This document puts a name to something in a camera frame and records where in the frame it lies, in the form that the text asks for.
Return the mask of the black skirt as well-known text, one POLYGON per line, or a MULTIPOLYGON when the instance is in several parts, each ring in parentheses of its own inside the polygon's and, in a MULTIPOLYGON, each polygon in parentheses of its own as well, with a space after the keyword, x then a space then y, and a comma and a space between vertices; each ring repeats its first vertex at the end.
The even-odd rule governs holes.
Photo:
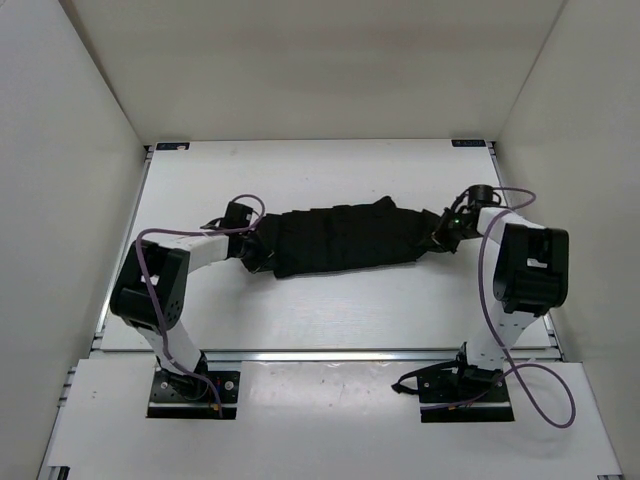
POLYGON ((271 272, 278 279, 403 264, 438 250, 420 245, 422 211, 384 196, 371 204, 268 214, 249 237, 276 252, 271 272))

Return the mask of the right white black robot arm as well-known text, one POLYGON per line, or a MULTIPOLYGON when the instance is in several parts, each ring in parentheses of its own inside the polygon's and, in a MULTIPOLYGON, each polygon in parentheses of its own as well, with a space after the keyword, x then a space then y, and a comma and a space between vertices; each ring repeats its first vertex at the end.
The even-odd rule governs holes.
POLYGON ((467 239, 482 240, 478 258, 481 310, 487 325, 466 341, 448 376, 449 391, 471 400, 501 374, 506 353, 522 333, 568 294, 569 235, 500 207, 444 210, 432 239, 453 253, 467 239))

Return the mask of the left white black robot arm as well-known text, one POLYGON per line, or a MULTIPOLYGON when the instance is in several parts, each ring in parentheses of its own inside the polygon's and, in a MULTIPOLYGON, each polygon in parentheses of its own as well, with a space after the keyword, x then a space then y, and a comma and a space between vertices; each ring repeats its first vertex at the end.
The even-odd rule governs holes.
POLYGON ((204 353, 190 339, 181 316, 188 276, 213 263, 240 260, 250 272, 270 268, 274 249, 257 233, 207 232, 165 243, 134 241, 127 253, 109 308, 142 335, 155 353, 168 382, 188 398, 209 386, 204 353))

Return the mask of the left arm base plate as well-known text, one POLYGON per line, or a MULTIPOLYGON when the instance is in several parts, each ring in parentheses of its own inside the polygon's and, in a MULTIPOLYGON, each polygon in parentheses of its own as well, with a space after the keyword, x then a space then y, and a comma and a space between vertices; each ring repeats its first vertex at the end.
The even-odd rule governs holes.
POLYGON ((210 370, 208 384, 189 376, 180 376, 157 367, 150 388, 146 416, 150 419, 235 420, 240 390, 238 370, 210 370))

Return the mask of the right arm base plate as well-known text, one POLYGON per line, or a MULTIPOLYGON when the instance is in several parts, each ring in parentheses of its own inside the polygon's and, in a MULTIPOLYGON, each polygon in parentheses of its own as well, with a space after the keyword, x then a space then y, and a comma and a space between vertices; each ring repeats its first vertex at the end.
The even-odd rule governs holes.
POLYGON ((470 367, 448 361, 402 375, 391 389, 418 397, 423 424, 508 423, 515 420, 508 388, 500 370, 469 378, 470 367))

